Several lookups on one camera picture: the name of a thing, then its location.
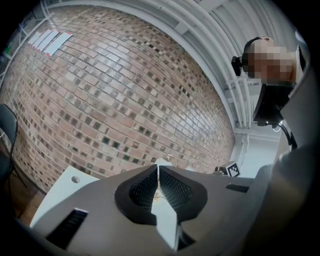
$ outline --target black mesh grille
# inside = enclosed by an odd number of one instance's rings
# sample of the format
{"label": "black mesh grille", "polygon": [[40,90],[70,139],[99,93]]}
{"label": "black mesh grille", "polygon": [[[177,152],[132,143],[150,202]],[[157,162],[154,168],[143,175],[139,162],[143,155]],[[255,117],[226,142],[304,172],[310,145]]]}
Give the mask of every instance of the black mesh grille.
{"label": "black mesh grille", "polygon": [[159,174],[161,190],[171,207],[177,212],[191,199],[192,189],[163,170],[160,170]]}
{"label": "black mesh grille", "polygon": [[151,212],[152,202],[158,187],[158,170],[133,184],[129,190],[131,200],[138,206]]}

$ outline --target black slot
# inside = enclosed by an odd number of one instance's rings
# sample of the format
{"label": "black slot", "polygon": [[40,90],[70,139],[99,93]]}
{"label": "black slot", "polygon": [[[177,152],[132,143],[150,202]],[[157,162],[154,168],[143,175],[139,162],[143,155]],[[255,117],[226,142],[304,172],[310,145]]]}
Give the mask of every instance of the black slot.
{"label": "black slot", "polygon": [[88,212],[74,209],[53,231],[47,236],[47,240],[61,249],[66,249],[74,237]]}
{"label": "black slot", "polygon": [[249,190],[249,186],[241,186],[241,185],[234,185],[234,184],[229,184],[225,188],[228,190],[233,190],[241,193],[247,193]]}

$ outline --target chair back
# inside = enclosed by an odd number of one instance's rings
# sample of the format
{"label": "chair back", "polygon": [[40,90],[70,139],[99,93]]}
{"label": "chair back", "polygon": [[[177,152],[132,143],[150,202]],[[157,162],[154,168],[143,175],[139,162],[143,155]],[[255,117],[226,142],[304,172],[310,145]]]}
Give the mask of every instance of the chair back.
{"label": "chair back", "polygon": [[9,138],[11,149],[13,149],[18,133],[18,120],[15,113],[6,104],[0,104],[0,129]]}

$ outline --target vent slot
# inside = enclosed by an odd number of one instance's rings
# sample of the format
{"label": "vent slot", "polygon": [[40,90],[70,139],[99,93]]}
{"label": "vent slot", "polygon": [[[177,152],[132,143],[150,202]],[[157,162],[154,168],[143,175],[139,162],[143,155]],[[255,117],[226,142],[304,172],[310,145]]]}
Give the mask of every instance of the vent slot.
{"label": "vent slot", "polygon": [[61,249],[66,249],[71,239],[74,237],[81,224],[87,217],[88,212],[80,209],[74,209],[51,234],[47,240]]}

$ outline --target white wall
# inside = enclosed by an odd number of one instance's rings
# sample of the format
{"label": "white wall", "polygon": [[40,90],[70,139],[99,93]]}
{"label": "white wall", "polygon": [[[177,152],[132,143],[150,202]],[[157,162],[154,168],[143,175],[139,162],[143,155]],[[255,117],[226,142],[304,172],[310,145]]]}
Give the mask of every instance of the white wall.
{"label": "white wall", "polygon": [[278,145],[278,141],[250,138],[249,148],[240,168],[241,177],[254,178],[262,166],[273,164]]}

